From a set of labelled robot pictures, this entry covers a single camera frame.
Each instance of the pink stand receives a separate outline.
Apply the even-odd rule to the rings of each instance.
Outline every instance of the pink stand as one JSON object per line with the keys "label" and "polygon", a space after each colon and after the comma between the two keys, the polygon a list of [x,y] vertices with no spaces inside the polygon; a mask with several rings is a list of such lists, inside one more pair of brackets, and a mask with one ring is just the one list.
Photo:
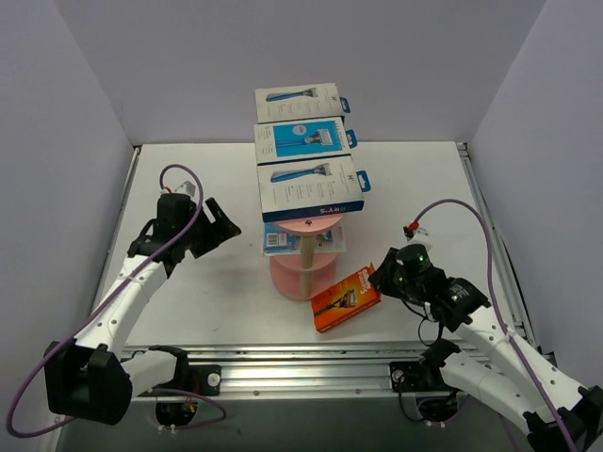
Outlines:
{"label": "pink stand", "polygon": [[301,238],[301,254],[270,257],[270,276],[275,287],[290,299],[310,299],[334,283],[337,253],[314,254],[318,234],[332,229],[343,215],[279,221],[283,231]]}

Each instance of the white wall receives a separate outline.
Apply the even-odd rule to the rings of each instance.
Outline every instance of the white wall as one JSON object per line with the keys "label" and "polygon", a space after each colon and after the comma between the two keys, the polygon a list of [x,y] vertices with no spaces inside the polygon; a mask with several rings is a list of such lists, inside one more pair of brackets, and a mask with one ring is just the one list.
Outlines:
{"label": "white wall", "polygon": [[536,332],[603,384],[603,2],[548,0],[472,142]]}
{"label": "white wall", "polygon": [[[90,308],[132,156],[55,5],[4,2],[0,117],[0,407]],[[17,427],[40,428],[43,378]],[[35,450],[1,429],[0,450]]]}
{"label": "white wall", "polygon": [[251,141],[253,90],[334,81],[362,140],[468,140],[544,0],[55,0],[135,143]]}

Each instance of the orange box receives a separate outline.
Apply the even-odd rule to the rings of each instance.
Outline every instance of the orange box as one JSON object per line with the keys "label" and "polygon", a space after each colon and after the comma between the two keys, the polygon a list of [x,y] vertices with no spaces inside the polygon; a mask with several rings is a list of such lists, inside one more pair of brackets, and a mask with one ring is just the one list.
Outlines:
{"label": "orange box", "polygon": [[312,297],[314,324],[318,332],[328,331],[381,301],[381,294],[368,282],[374,271],[372,264],[365,266]]}

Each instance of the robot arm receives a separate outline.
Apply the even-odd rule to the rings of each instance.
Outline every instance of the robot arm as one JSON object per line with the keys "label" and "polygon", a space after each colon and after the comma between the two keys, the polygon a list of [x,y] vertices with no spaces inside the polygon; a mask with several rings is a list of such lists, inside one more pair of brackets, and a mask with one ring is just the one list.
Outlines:
{"label": "robot arm", "polygon": [[[505,416],[528,435],[534,450],[568,449],[530,371],[542,384],[576,450],[588,449],[601,436],[603,390],[582,387],[512,328],[500,325],[488,298],[471,282],[447,277],[431,263],[424,245],[390,249],[369,280],[385,295],[423,308],[428,318],[478,348],[500,369],[502,375],[445,339],[428,347],[421,358],[425,376],[438,374],[446,385],[467,392]],[[525,363],[513,346],[520,349]]]}
{"label": "robot arm", "polygon": [[[241,233],[210,198],[205,204],[214,221],[209,220],[202,208],[192,227],[132,278],[135,268],[183,231],[193,218],[197,205],[191,199],[194,194],[191,188],[194,189],[192,184],[184,183],[174,192],[160,196],[156,218],[145,225],[130,245],[108,294],[126,279],[131,280],[129,284],[44,367],[51,412],[115,425],[125,415],[132,397],[161,384],[185,389],[189,370],[183,350],[151,347],[124,363],[119,356],[142,310],[184,259],[185,252],[189,250],[198,258]],[[153,232],[147,234],[151,227]],[[51,344],[46,353],[56,345]]]}

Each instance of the white table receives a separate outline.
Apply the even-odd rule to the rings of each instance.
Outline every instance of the white table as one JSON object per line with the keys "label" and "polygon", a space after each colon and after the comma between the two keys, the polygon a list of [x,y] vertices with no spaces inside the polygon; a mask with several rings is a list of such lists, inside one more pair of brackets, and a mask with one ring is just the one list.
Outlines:
{"label": "white table", "polygon": [[[377,266],[389,247],[403,246],[402,227],[428,203],[457,198],[475,204],[452,142],[360,143],[352,156],[357,169],[367,170],[372,191],[366,194],[364,210],[344,219],[348,251],[339,257],[337,280],[370,262]],[[215,197],[243,234],[199,260],[189,255],[146,307],[128,339],[129,346],[344,349],[362,344],[379,349],[397,343],[397,349],[416,349],[419,319],[398,300],[384,297],[365,313],[320,334],[307,302],[291,301],[277,292],[270,280],[269,260],[262,255],[252,144],[143,146],[110,254],[103,293],[118,274],[130,242],[155,216],[158,174],[174,162],[197,172],[205,197]],[[166,176],[169,186],[178,186],[186,179],[178,169]],[[421,225],[433,237],[433,263],[448,275],[470,280],[487,294],[485,242],[472,215],[460,206],[443,205],[424,217]],[[497,275],[495,288],[504,315],[512,321]],[[426,339],[435,333],[432,325],[424,325]]]}

